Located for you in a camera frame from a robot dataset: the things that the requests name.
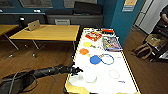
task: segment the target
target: table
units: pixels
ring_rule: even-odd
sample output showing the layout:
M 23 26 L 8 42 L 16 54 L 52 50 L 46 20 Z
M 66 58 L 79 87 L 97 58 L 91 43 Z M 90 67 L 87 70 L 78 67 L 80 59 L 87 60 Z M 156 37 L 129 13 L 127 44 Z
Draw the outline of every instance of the table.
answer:
M 40 25 L 39 28 L 33 31 L 27 31 L 27 28 L 12 35 L 10 39 L 32 40 L 37 49 L 39 47 L 34 40 L 72 41 L 75 50 L 74 41 L 76 41 L 78 34 L 78 25 Z
M 69 75 L 67 77 L 65 84 L 67 92 L 79 94 L 140 94 L 123 52 L 104 51 L 101 48 L 103 46 L 102 38 L 94 42 L 85 37 L 85 35 L 91 31 L 97 32 L 96 29 L 84 29 L 74 58 L 75 65 L 73 67 L 79 67 L 83 69 L 84 72 L 80 72 L 78 75 L 74 76 Z M 92 43 L 96 48 L 85 47 L 85 42 Z M 109 65 L 102 61 L 98 64 L 91 64 L 89 61 L 90 57 L 80 53 L 80 49 L 83 48 L 89 50 L 88 54 L 90 56 L 101 55 L 102 53 L 109 54 L 114 58 L 114 62 Z M 87 73 L 85 72 L 87 67 L 89 67 L 89 72 L 94 73 L 97 77 L 93 82 L 86 82 L 84 78 L 84 74 Z
M 10 38 L 6 35 L 7 32 L 15 29 L 16 27 L 18 27 L 19 25 L 0 25 L 0 36 L 1 35 L 5 35 L 5 37 L 10 41 L 10 43 L 12 43 L 12 45 L 19 50 L 19 48 L 15 45 L 14 42 L 12 42 L 12 40 L 10 40 Z

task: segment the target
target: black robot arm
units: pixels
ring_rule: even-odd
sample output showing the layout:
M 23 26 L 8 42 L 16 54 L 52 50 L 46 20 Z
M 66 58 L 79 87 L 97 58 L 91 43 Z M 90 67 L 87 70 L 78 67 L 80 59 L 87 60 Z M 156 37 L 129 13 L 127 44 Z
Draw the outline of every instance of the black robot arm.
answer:
M 56 75 L 58 73 L 71 73 L 77 75 L 78 72 L 83 72 L 79 67 L 72 66 L 54 66 L 38 70 L 30 70 L 28 72 L 19 72 L 2 79 L 0 84 L 0 94 L 19 94 L 31 85 L 36 79 Z

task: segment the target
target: white tabletop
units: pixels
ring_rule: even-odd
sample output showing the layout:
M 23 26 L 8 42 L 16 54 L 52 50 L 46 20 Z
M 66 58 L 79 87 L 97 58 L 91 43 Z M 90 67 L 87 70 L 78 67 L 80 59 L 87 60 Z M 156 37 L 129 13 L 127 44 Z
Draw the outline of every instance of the white tabletop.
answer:
M 95 42 L 85 37 L 85 35 L 90 31 L 92 30 L 89 29 L 83 31 L 74 59 L 74 67 L 79 67 L 83 69 L 84 72 L 80 72 L 79 75 L 70 76 L 68 80 L 69 83 L 73 86 L 84 87 L 91 93 L 136 93 L 137 87 L 132 80 L 132 76 L 126 65 L 122 52 L 104 51 L 102 47 L 102 37 Z M 83 45 L 85 42 L 91 42 L 92 45 L 96 46 L 96 48 L 85 47 Z M 79 50 L 82 48 L 88 49 L 88 54 L 90 56 L 109 54 L 114 58 L 114 62 L 113 59 L 109 57 L 104 58 L 104 62 L 113 62 L 110 65 L 107 65 L 103 62 L 100 62 L 96 65 L 91 64 L 90 57 L 87 55 L 82 55 L 79 52 Z

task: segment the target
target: white wall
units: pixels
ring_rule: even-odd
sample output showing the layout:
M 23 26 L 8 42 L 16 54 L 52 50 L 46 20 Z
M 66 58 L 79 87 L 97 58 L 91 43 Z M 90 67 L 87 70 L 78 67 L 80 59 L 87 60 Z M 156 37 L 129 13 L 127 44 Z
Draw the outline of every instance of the white wall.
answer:
M 151 7 L 147 11 L 147 8 L 153 1 Z M 160 11 L 168 4 L 168 0 L 146 0 L 144 7 L 142 8 L 140 15 L 138 16 L 135 25 L 139 26 L 143 31 L 150 34 L 159 21 Z

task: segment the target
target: orange object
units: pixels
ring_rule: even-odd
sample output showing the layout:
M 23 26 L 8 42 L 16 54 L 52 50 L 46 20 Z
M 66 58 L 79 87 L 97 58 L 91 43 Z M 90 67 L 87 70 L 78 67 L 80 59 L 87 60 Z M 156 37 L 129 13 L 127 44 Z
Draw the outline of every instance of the orange object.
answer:
M 87 56 L 91 57 L 91 56 L 88 54 L 89 51 L 88 51 L 87 49 L 85 49 L 85 48 L 80 49 L 79 52 L 80 52 L 82 55 L 87 55 Z

